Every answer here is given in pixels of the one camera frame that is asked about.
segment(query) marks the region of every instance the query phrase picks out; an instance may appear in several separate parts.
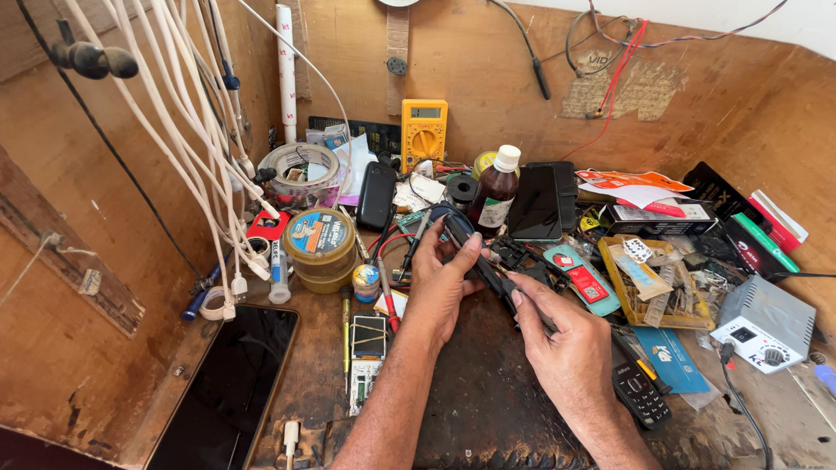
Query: white bottle cap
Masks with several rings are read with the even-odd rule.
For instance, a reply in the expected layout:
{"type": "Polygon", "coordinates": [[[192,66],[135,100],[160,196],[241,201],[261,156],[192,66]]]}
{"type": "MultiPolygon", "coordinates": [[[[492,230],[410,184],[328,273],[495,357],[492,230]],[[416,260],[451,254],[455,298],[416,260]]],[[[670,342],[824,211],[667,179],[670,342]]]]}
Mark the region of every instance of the white bottle cap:
{"type": "Polygon", "coordinates": [[[515,146],[501,146],[497,157],[493,159],[493,167],[503,173],[510,173],[517,169],[520,161],[520,150],[515,146]]]}

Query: wooden wall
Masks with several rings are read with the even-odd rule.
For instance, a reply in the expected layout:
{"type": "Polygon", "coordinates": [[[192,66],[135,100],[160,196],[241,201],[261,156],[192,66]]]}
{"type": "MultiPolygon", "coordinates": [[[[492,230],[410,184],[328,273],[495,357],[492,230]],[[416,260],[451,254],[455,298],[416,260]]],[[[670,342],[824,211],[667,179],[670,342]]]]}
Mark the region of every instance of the wooden wall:
{"type": "MultiPolygon", "coordinates": [[[[31,11],[52,8],[49,0],[26,4],[31,11]]],[[[274,14],[272,2],[250,4],[261,14],[274,14]]],[[[276,42],[235,0],[221,0],[220,9],[252,125],[250,153],[258,161],[268,150],[268,127],[280,123],[276,42]]],[[[10,13],[23,22],[16,6],[10,13]]],[[[189,24],[196,26],[196,19],[191,17],[189,24]]],[[[138,20],[133,25],[153,63],[138,20]]],[[[38,26],[48,41],[59,37],[54,21],[38,26]]],[[[117,30],[102,40],[127,48],[117,30]]],[[[208,227],[171,164],[110,78],[93,81],[73,71],[69,76],[177,242],[207,273],[216,262],[208,227]]],[[[127,84],[146,115],[153,115],[140,79],[127,84]]],[[[191,141],[200,148],[196,139],[191,141]]],[[[205,322],[189,325],[179,318],[195,276],[49,62],[0,84],[0,146],[146,306],[136,337],[128,340],[53,272],[35,263],[0,307],[0,426],[141,466],[186,381],[181,377],[161,404],[155,396],[177,366],[185,365],[188,375],[201,357],[192,351],[176,360],[178,348],[196,341],[205,349],[211,337],[205,322]],[[139,435],[143,442],[132,442],[139,435]]],[[[0,289],[5,292],[32,254],[4,230],[0,250],[0,289]]]]}
{"type": "MultiPolygon", "coordinates": [[[[249,3],[272,22],[273,3],[249,3]]],[[[563,49],[576,13],[512,7],[541,59],[563,49]]],[[[275,40],[235,0],[221,0],[221,10],[257,161],[267,150],[268,127],[280,125],[275,40]]],[[[308,0],[302,10],[309,57],[331,80],[349,118],[400,122],[386,114],[385,7],[372,0],[308,0]]],[[[57,38],[53,23],[39,26],[48,39],[57,38]]],[[[617,23],[607,29],[624,34],[617,23]]],[[[582,21],[573,42],[591,31],[582,21]]],[[[645,42],[691,33],[703,32],[651,23],[645,42]]],[[[103,40],[124,46],[115,31],[103,40]]],[[[593,36],[573,57],[585,63],[616,50],[593,36]]],[[[545,101],[527,53],[508,15],[484,0],[423,0],[411,7],[407,97],[448,101],[452,160],[471,161],[501,144],[519,146],[525,161],[556,160],[599,134],[602,120],[567,116],[597,107],[604,73],[577,80],[563,56],[551,59],[545,69],[553,98],[545,101]]],[[[214,261],[206,223],[191,215],[191,195],[113,84],[70,75],[178,242],[208,270],[214,261]]],[[[313,100],[298,102],[300,136],[309,115],[339,115],[323,84],[314,77],[311,86],[313,100]]],[[[129,87],[150,110],[138,80],[129,87]]],[[[836,260],[827,241],[836,228],[826,172],[836,143],[833,62],[754,38],[691,41],[640,50],[619,87],[619,118],[595,144],[572,155],[577,167],[679,177],[706,160],[742,192],[763,189],[811,232],[793,254],[805,270],[830,270],[836,260]]],[[[187,326],[177,317],[192,275],[51,65],[0,84],[0,145],[147,308],[136,338],[127,340],[35,263],[0,308],[0,426],[141,465],[185,385],[172,385],[171,372],[196,361],[206,336],[204,324],[187,326]],[[178,352],[189,338],[198,340],[178,352]]],[[[0,289],[7,289],[30,253],[5,232],[0,247],[6,260],[0,289]]],[[[832,282],[785,283],[819,309],[818,325],[831,338],[832,282]]]]}
{"type": "MultiPolygon", "coordinates": [[[[577,13],[512,8],[540,59],[563,50],[577,13]]],[[[309,56],[336,88],[349,118],[399,123],[399,116],[386,114],[385,8],[378,2],[316,0],[305,2],[303,13],[309,56]]],[[[624,37],[618,22],[606,29],[624,37]]],[[[592,31],[591,21],[582,20],[572,43],[592,31]]],[[[650,23],[643,42],[703,33],[650,23]]],[[[573,60],[617,48],[595,35],[573,49],[573,60]]],[[[602,72],[578,80],[565,57],[558,56],[544,64],[552,90],[552,99],[544,100],[522,35],[507,13],[484,0],[412,5],[409,66],[407,98],[449,103],[446,149],[453,161],[472,161],[502,144],[519,146],[524,161],[557,160],[595,138],[604,126],[603,119],[563,116],[565,109],[577,108],[576,87],[594,88],[584,80],[604,83],[590,92],[593,98],[585,110],[597,108],[594,101],[603,98],[609,77],[602,72]]],[[[732,36],[641,49],[622,76],[616,100],[622,117],[613,119],[597,142],[569,157],[576,167],[656,170],[682,177],[698,161],[708,161],[741,193],[763,189],[811,232],[793,253],[803,270],[834,271],[836,248],[828,243],[836,231],[828,172],[836,148],[833,61],[792,44],[732,36]],[[624,113],[630,109],[626,95],[647,92],[659,104],[655,94],[670,91],[671,84],[674,93],[666,108],[624,113]]],[[[307,122],[309,115],[339,115],[322,82],[311,79],[311,86],[313,101],[300,101],[300,122],[307,122]]],[[[782,283],[818,309],[817,324],[828,339],[836,334],[832,283],[782,283]]]]}

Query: wooden desk surface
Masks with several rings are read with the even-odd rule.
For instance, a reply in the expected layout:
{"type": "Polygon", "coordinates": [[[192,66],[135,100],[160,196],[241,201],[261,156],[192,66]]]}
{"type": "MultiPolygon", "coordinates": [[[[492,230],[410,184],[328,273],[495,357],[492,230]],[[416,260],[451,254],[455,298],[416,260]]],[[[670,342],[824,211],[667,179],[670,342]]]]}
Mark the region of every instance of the wooden desk surface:
{"type": "MultiPolygon", "coordinates": [[[[400,265],[406,243],[398,240],[391,245],[385,256],[390,268],[400,265]]],[[[291,292],[293,297],[283,307],[299,312],[298,330],[257,443],[254,468],[284,468],[286,420],[302,423],[296,468],[332,462],[354,423],[344,393],[339,294],[311,293],[297,277],[291,280],[291,292]]],[[[258,283],[250,301],[270,304],[266,293],[266,286],[258,283]]],[[[368,309],[360,305],[353,299],[352,312],[368,309]]],[[[716,353],[701,349],[692,331],[679,330],[678,335],[702,374],[727,394],[716,353]]],[[[802,386],[825,416],[836,417],[836,401],[822,390],[812,366],[791,369],[764,375],[738,361],[730,376],[766,436],[774,460],[788,467],[836,467],[836,442],[819,440],[829,441],[836,431],[802,386]]],[[[733,463],[739,468],[762,467],[755,432],[722,396],[700,411],[680,396],[666,400],[672,421],[657,431],[642,432],[664,468],[727,468],[733,463]]],[[[512,329],[498,300],[488,292],[466,298],[456,330],[436,364],[415,467],[587,468],[591,464],[543,393],[525,358],[523,338],[512,329]]],[[[781,467],[776,462],[775,468],[781,467]]]]}

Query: yellow plastic tray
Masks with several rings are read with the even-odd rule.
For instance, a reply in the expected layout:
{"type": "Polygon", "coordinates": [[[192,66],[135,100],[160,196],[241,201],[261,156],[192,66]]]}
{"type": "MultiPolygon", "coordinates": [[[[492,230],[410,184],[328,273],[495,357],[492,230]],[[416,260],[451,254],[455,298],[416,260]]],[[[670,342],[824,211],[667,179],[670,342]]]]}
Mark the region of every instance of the yellow plastic tray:
{"type": "MultiPolygon", "coordinates": [[[[665,253],[674,251],[673,245],[668,242],[658,242],[656,240],[642,240],[648,247],[662,248],[665,253]]],[[[603,237],[598,241],[598,249],[601,251],[601,258],[604,259],[604,264],[607,266],[609,278],[615,287],[615,293],[619,296],[621,302],[621,309],[624,311],[624,316],[627,321],[633,326],[649,326],[644,323],[645,315],[634,312],[630,301],[627,299],[626,289],[624,288],[624,281],[621,279],[621,273],[615,261],[609,256],[608,245],[621,244],[620,238],[603,237]]],[[[699,303],[695,307],[695,311],[700,315],[699,317],[685,317],[679,315],[662,315],[662,321],[659,323],[660,328],[682,328],[684,330],[713,330],[715,328],[714,321],[711,320],[711,314],[708,311],[708,305],[699,293],[695,293],[699,303]]]]}

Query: masking tape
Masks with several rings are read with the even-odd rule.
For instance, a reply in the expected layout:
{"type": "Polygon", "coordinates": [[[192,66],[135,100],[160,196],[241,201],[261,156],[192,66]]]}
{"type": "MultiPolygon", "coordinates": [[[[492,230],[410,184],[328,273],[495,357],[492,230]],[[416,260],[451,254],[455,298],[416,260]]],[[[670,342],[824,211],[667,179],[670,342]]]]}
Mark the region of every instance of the masking tape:
{"type": "Polygon", "coordinates": [[[292,206],[317,192],[318,199],[325,201],[339,191],[339,159],[328,147],[287,144],[268,153],[258,167],[276,170],[276,177],[270,180],[270,191],[286,205],[292,206]],[[313,181],[291,181],[284,177],[289,168],[304,163],[324,166],[326,172],[313,181]]]}
{"type": "Polygon", "coordinates": [[[200,312],[203,318],[208,320],[223,319],[223,287],[215,286],[209,289],[206,297],[203,298],[200,312]]]}

